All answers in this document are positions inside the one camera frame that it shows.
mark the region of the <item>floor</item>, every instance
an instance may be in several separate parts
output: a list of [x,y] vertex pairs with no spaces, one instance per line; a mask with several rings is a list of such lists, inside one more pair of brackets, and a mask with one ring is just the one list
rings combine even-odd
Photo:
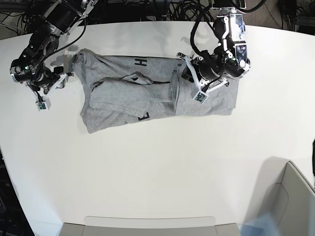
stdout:
[[[256,6],[261,0],[247,0],[247,7],[252,8]],[[314,0],[297,0],[298,5],[304,7],[306,10],[309,9],[309,4]],[[262,26],[269,28],[281,29],[282,22],[280,12],[277,7],[278,0],[267,0],[266,4],[263,5],[259,10],[252,14],[244,14],[245,24],[251,26]],[[16,23],[20,13],[12,13],[13,17],[8,17],[4,21],[5,24],[16,27]],[[0,14],[0,21],[4,19],[5,15]],[[0,25],[0,40],[16,37],[17,34],[6,27]]]

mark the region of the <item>gray t-shirt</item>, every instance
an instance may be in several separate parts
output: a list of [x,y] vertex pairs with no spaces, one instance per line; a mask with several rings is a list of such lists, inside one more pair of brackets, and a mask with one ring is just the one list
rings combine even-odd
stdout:
[[211,92],[201,105],[192,99],[194,83],[181,77],[185,65],[181,59],[79,51],[71,66],[84,88],[81,117],[88,132],[172,116],[230,115],[238,80]]

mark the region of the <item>white table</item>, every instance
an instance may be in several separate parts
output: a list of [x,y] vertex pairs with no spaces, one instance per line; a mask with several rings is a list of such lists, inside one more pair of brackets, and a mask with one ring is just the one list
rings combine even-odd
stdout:
[[[175,58],[191,53],[192,26],[95,25],[76,45],[101,55]],[[69,42],[81,32],[77,28]],[[63,222],[84,224],[86,216],[213,216],[217,225],[243,223],[255,218],[288,160],[312,179],[313,36],[247,27],[252,69],[240,81],[231,116],[173,117],[94,134],[79,115],[84,93],[76,77],[55,91],[48,112],[38,112],[29,89],[12,81],[10,64],[29,38],[0,41],[0,146],[22,208],[41,236],[58,235]],[[209,51],[217,44],[206,24],[196,42]],[[200,132],[208,137],[202,147],[193,138]]]

